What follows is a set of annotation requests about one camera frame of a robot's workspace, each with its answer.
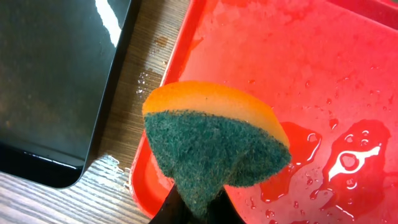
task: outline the red surface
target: red surface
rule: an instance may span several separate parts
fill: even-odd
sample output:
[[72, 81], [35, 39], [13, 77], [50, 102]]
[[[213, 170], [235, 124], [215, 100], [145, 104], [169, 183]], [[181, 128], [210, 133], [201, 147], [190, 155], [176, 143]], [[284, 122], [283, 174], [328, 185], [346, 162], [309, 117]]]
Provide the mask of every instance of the red surface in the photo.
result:
[[[398, 223], [397, 17], [388, 0], [192, 1], [164, 83], [252, 94], [290, 139], [279, 174], [226, 186], [248, 223]], [[153, 217], [172, 181], [145, 137], [131, 180]]]

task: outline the wooden surface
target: wooden surface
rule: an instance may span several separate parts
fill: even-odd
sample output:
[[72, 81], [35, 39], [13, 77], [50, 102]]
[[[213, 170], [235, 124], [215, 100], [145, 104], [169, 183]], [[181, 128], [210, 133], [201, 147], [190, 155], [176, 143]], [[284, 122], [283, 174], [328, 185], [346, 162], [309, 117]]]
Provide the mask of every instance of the wooden surface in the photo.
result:
[[142, 134], [141, 105], [160, 84], [189, 1], [142, 2], [101, 158], [65, 190], [0, 174], [0, 223], [148, 223], [126, 182]]

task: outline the sponge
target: sponge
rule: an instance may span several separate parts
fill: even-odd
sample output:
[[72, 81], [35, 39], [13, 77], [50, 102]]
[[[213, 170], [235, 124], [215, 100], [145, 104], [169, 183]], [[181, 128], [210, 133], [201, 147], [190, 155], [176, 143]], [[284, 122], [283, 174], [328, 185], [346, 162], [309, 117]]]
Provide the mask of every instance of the sponge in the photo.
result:
[[291, 160], [272, 109], [239, 90], [207, 82], [172, 83], [143, 106], [150, 147], [197, 218], [225, 184], [248, 187]]

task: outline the green abrasive layer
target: green abrasive layer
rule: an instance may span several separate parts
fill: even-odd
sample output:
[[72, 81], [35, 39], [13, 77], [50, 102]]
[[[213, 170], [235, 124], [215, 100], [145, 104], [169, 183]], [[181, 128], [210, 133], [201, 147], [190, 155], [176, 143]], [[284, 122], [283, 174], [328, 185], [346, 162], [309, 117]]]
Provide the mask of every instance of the green abrasive layer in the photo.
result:
[[145, 127], [160, 169], [174, 178], [198, 218], [206, 216], [207, 205], [224, 184], [252, 186], [291, 159], [288, 148], [266, 131], [236, 119], [165, 111], [146, 114]]

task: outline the scrubbing sponge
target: scrubbing sponge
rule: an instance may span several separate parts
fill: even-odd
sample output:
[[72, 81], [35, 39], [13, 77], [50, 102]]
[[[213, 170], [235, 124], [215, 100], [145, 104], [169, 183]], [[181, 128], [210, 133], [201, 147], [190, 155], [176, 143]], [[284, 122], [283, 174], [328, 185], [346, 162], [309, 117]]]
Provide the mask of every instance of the scrubbing sponge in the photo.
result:
[[204, 82], [153, 91], [143, 107], [160, 169], [174, 178], [192, 213], [206, 216], [224, 184], [247, 187], [290, 161], [289, 142], [272, 110], [241, 91]]

